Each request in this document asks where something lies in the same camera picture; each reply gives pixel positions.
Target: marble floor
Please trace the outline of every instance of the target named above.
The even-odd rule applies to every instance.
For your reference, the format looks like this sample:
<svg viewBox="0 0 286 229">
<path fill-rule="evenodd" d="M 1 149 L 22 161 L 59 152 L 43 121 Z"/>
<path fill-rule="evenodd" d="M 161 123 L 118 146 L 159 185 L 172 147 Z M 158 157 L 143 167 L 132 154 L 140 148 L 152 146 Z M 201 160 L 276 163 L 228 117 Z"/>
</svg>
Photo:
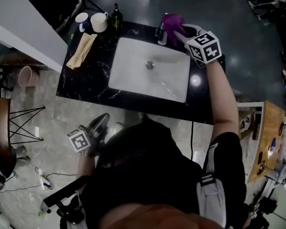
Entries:
<svg viewBox="0 0 286 229">
<path fill-rule="evenodd" d="M 76 174 L 78 154 L 71 149 L 65 135 L 78 125 L 87 125 L 93 118 L 106 112 L 111 116 L 108 125 L 109 133 L 114 132 L 117 122 L 132 126 L 140 121 L 137 112 L 57 97 L 59 73 L 40 71 L 38 86 L 27 88 L 20 88 L 16 84 L 16 76 L 17 72 L 12 72 L 8 81 L 9 86 L 14 86 L 14 91 L 12 93 L 3 92 L 2 97 L 11 98 L 11 112 L 46 107 L 24 126 L 36 136 L 44 138 L 44 141 L 25 144 L 31 163 L 17 168 L 17 176 L 8 181 L 2 191 L 39 185 L 40 179 L 34 170 L 35 167 L 41 169 L 45 175 L 53 172 Z M 190 157 L 191 122 L 154 115 L 149 117 L 169 127 L 173 139 L 183 155 Z M 21 124 L 27 119 L 28 117 L 24 115 L 16 120 L 18 124 Z M 11 125 L 10 129 L 16 130 L 16 126 Z M 211 125 L 194 123 L 194 160 L 200 165 L 203 165 L 212 129 Z M 11 138 L 11 142 L 25 140 L 27 139 L 23 136 Z M 250 136 L 242 140 L 241 143 L 245 172 L 248 173 L 254 155 L 255 143 Z M 74 179 L 75 176 L 52 175 L 49 177 L 54 191 L 61 189 Z M 251 202 L 253 194 L 260 189 L 262 183 L 261 179 L 256 183 L 248 184 L 247 203 Z M 55 211 L 44 217 L 38 215 L 42 199 L 52 192 L 44 187 L 32 187 L 26 190 L 0 193 L 0 208 L 17 229 L 59 228 L 60 218 Z"/>
</svg>

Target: black marble countertop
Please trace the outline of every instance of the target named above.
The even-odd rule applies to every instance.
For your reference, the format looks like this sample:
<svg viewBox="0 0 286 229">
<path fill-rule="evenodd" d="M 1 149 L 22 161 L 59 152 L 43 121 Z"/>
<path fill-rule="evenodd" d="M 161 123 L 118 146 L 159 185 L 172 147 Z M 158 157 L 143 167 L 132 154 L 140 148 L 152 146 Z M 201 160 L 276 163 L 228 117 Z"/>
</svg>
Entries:
<svg viewBox="0 0 286 229">
<path fill-rule="evenodd" d="M 120 37 L 137 39 L 157 44 L 155 27 L 132 22 L 123 22 Z M 66 66 L 66 62 L 75 54 L 82 33 L 75 32 L 69 46 L 64 66 L 61 71 L 57 96 L 139 111 L 148 114 L 162 115 L 183 120 L 212 124 L 213 117 L 209 98 L 209 88 L 206 71 L 191 60 L 190 77 L 185 103 L 179 103 L 162 98 L 116 90 L 108 87 L 110 71 L 119 38 L 112 36 L 110 28 L 99 33 L 85 61 L 74 70 Z M 167 48 L 185 52 L 183 44 L 174 46 L 168 39 Z M 191 77 L 198 75 L 199 86 L 191 84 Z"/>
</svg>

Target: cable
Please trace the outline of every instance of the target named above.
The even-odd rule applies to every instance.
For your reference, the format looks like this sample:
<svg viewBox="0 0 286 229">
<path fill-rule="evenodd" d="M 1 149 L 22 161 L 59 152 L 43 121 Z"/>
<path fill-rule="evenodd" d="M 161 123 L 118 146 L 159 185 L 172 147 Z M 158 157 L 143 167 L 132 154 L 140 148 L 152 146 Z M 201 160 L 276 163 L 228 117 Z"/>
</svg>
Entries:
<svg viewBox="0 0 286 229">
<path fill-rule="evenodd" d="M 38 168 L 38 167 L 35 167 L 35 172 L 38 174 L 38 175 L 42 175 L 42 172 L 41 170 Z M 77 174 L 63 174 L 63 173 L 50 173 L 48 174 L 45 178 L 47 179 L 49 176 L 51 175 L 60 175 L 60 176 L 68 176 L 68 177 L 72 177 L 72 176 L 76 176 Z"/>
<path fill-rule="evenodd" d="M 284 220 L 284 221 L 286 221 L 286 219 L 285 218 L 283 218 L 283 217 L 281 217 L 281 216 L 279 216 L 278 214 L 276 214 L 275 212 L 273 212 L 276 216 L 278 216 L 278 217 L 280 217 L 282 220 Z"/>
<path fill-rule="evenodd" d="M 283 126 L 285 126 L 286 124 L 282 123 L 281 126 L 280 126 L 280 129 L 278 131 L 278 135 L 280 136 L 283 132 Z"/>
<path fill-rule="evenodd" d="M 193 161 L 193 130 L 194 130 L 194 121 L 192 121 L 192 132 L 191 132 L 191 161 Z"/>
<path fill-rule="evenodd" d="M 25 190 L 25 189 L 29 189 L 29 188 L 32 188 L 32 187 L 17 188 L 17 189 L 15 189 L 15 190 L 5 190 L 5 191 L 0 192 L 0 193 L 5 193 L 5 192 L 14 192 L 14 191 L 17 191 L 17 190 Z"/>
<path fill-rule="evenodd" d="M 275 179 L 273 179 L 273 178 L 271 178 L 271 177 L 269 177 L 269 176 L 264 176 L 264 177 L 266 177 L 266 178 L 268 178 L 268 179 L 270 179 L 270 180 L 273 180 L 273 181 L 275 181 L 275 182 L 278 183 L 278 184 L 283 185 L 283 183 L 278 182 L 277 180 L 275 180 Z"/>
<path fill-rule="evenodd" d="M 51 175 L 60 175 L 60 176 L 68 176 L 68 177 L 72 177 L 72 176 L 76 176 L 77 174 L 61 174 L 61 173 L 51 173 L 51 174 L 48 174 L 46 176 L 46 179 L 48 176 L 51 176 Z"/>
<path fill-rule="evenodd" d="M 7 179 L 7 180 L 4 182 L 4 184 L 7 183 L 9 180 L 11 180 L 11 179 L 16 175 L 16 171 L 13 171 L 12 173 L 14 173 L 13 176 L 10 177 L 9 179 Z"/>
</svg>

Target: drain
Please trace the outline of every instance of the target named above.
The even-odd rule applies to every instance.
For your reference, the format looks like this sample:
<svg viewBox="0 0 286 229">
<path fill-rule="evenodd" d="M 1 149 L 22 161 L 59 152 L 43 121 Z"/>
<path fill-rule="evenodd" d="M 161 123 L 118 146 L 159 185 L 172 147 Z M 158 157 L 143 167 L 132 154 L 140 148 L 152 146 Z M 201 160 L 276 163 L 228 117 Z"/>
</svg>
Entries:
<svg viewBox="0 0 286 229">
<path fill-rule="evenodd" d="M 153 62 L 151 62 L 151 61 L 147 61 L 146 63 L 145 63 L 145 67 L 148 69 L 148 70 L 153 70 L 154 69 L 154 63 Z"/>
</svg>

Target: purple cloth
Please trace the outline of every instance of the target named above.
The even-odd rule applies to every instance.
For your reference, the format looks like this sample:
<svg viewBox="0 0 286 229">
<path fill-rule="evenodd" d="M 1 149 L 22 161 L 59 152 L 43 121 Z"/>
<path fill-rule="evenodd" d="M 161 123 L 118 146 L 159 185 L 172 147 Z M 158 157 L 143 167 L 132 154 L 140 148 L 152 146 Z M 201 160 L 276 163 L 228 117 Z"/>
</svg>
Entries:
<svg viewBox="0 0 286 229">
<path fill-rule="evenodd" d="M 174 31 L 179 32 L 183 36 L 187 36 L 184 29 L 181 27 L 184 24 L 184 18 L 180 14 L 165 14 L 162 16 L 163 26 L 168 37 L 177 45 L 178 39 L 175 37 Z"/>
</svg>

